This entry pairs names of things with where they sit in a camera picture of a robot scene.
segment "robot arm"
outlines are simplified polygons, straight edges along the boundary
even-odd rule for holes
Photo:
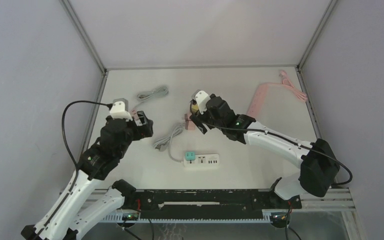
[[[26,240],[81,239],[106,214],[120,208],[126,195],[134,189],[130,185],[127,189],[120,188],[117,181],[108,190],[107,196],[78,214],[96,186],[119,164],[129,145],[153,135],[153,121],[143,111],[135,112],[132,117],[127,111],[125,99],[114,100],[109,113],[105,126],[100,130],[100,137],[81,154],[78,171],[73,173],[56,203],[36,225],[27,225],[21,231]]]
[[[192,104],[198,108],[193,112]],[[308,192],[324,197],[337,175],[340,166],[329,144],[317,139],[316,142],[299,140],[274,131],[254,118],[235,114],[220,96],[208,95],[198,90],[192,96],[190,119],[201,130],[218,128],[230,140],[256,145],[283,156],[300,172],[286,178],[279,178],[270,189],[282,200]]]

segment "gray cable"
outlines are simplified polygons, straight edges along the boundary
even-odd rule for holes
[[[162,137],[154,142],[153,148],[158,149],[160,152],[163,152],[168,148],[168,156],[177,163],[183,163],[183,159],[176,159],[172,156],[171,153],[172,139],[183,133],[183,130],[185,130],[185,123],[177,123],[174,125],[174,127],[171,129],[171,132],[167,136]]]
[[[166,85],[158,86],[151,91],[141,91],[137,94],[136,100],[139,102],[131,110],[135,110],[139,105],[148,102],[154,98],[163,98],[169,94],[169,87]]]

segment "pink power strip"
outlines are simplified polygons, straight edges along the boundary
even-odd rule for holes
[[[246,115],[253,118],[258,117],[258,115],[260,114],[261,108],[263,107],[264,99],[266,99],[267,91],[269,90],[270,86],[283,86],[286,89],[293,92],[293,94],[295,94],[298,100],[302,102],[307,101],[308,99],[307,94],[295,88],[295,86],[292,84],[291,80],[289,79],[289,76],[286,74],[284,70],[280,70],[279,76],[282,79],[281,83],[266,82],[266,83],[260,84],[257,87],[257,90],[255,91],[254,97],[252,98],[252,102],[249,105]]]

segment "socket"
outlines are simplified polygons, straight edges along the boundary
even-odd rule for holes
[[[214,154],[195,154],[195,160],[186,160],[183,157],[183,165],[190,170],[216,169],[219,167],[220,157]]]

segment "gray floor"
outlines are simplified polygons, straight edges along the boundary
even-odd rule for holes
[[[290,226],[303,240],[348,240],[340,213],[292,213]],[[154,224],[155,240],[283,240],[284,229],[259,223]],[[130,230],[142,240],[152,238],[149,224],[136,224]],[[116,223],[100,223],[83,240],[134,240]],[[297,240],[289,232],[290,240]]]

